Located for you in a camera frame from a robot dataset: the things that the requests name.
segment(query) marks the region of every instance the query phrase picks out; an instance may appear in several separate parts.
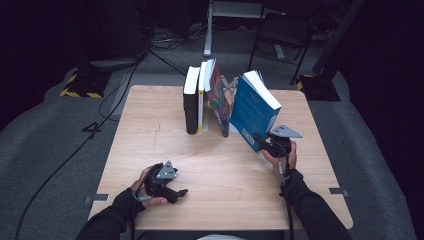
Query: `hand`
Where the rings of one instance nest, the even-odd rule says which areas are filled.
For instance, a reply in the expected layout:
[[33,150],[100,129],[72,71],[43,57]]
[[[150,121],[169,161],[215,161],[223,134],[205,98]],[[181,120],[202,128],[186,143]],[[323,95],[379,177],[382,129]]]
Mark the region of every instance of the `hand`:
[[[136,181],[133,183],[133,185],[131,185],[131,189],[132,189],[133,191],[136,191],[136,190],[137,190],[137,188],[138,188],[138,186],[140,186],[141,181],[143,181],[144,177],[145,177],[145,176],[146,176],[146,174],[149,172],[150,168],[151,168],[151,167],[148,167],[148,168],[144,169],[144,170],[141,172],[140,178],[139,178],[138,180],[136,180]],[[142,194],[142,195],[144,195],[144,196],[146,196],[146,195],[147,195],[146,189],[144,189],[144,187],[142,187],[142,189],[141,189],[141,194]],[[166,198],[164,198],[164,197],[154,197],[154,198],[152,198],[152,199],[149,199],[149,200],[143,201],[143,206],[144,206],[145,208],[147,208],[147,207],[149,207],[149,206],[165,204],[165,203],[167,203],[167,202],[168,202],[168,201],[167,201],[167,200],[166,200]]]
[[[290,169],[296,168],[296,162],[297,162],[297,154],[296,154],[296,142],[291,142],[291,152],[289,154],[289,165]],[[279,163],[283,164],[283,169],[286,167],[286,157],[283,158],[274,158],[271,156],[271,154],[267,151],[262,149],[261,150],[262,155],[265,157],[268,162],[272,164],[272,168],[274,169],[274,173],[277,175],[278,179],[281,179],[280,170],[279,170]]]

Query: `wooden table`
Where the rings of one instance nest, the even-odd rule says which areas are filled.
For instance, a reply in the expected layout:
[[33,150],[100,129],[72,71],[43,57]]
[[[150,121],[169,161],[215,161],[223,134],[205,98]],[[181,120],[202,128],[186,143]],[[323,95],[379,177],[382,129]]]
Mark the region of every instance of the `wooden table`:
[[[353,225],[333,168],[303,93],[272,91],[282,108],[275,126],[285,124],[303,134],[298,143],[297,169],[311,190],[319,193],[347,228]],[[189,192],[176,204],[142,212],[136,228],[145,230],[281,230],[288,229],[279,181],[260,153],[238,133],[222,137],[211,118],[209,131],[189,135],[185,130],[182,88],[133,86],[113,141],[97,193],[107,202],[94,202],[90,217],[112,204],[141,171],[170,160],[178,177],[167,186]],[[294,214],[294,227],[301,228]]]

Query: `book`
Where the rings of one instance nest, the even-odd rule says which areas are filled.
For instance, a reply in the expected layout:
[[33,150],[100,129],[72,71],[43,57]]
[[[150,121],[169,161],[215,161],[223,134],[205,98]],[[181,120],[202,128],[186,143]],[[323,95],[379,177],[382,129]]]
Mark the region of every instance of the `book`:
[[190,66],[183,87],[183,107],[188,134],[197,132],[199,67]]
[[216,116],[222,135],[228,137],[232,111],[232,96],[226,94],[228,85],[221,76],[216,59],[209,59],[206,64],[205,92],[209,105]]
[[267,137],[280,109],[281,104],[265,87],[260,72],[253,70],[239,76],[230,122],[255,152],[260,150],[255,138]]
[[205,75],[206,75],[206,65],[207,62],[204,61],[200,64],[200,72],[199,72],[199,83],[197,84],[198,89],[198,123],[197,123],[197,131],[203,132],[203,130],[207,130],[206,128],[203,129],[203,122],[205,122],[206,114],[206,107],[204,107],[204,104],[206,103],[205,100],[207,98],[205,97]]

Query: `dark background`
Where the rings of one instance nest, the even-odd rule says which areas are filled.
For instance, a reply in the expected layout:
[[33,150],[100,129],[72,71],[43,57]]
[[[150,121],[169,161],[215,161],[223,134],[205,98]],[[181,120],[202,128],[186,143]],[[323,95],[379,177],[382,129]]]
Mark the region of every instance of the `dark background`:
[[[103,26],[98,30],[107,32],[96,2],[83,2]],[[0,9],[0,130],[42,102],[69,69],[83,68],[84,59],[115,56],[78,1],[2,1]],[[423,10],[421,1],[365,1],[326,66],[346,79],[352,103],[405,194],[418,239],[424,237]]]

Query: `white book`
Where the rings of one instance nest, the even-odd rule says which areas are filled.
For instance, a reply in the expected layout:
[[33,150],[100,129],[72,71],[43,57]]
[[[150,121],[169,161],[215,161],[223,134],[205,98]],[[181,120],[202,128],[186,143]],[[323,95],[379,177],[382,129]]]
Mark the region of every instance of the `white book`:
[[197,124],[197,131],[202,132],[204,131],[204,120],[206,119],[204,116],[204,104],[206,104],[205,101],[205,77],[206,77],[206,61],[202,62],[200,65],[200,72],[199,72],[199,83],[197,85],[198,87],[198,97],[199,97],[199,105],[198,105],[198,124]]

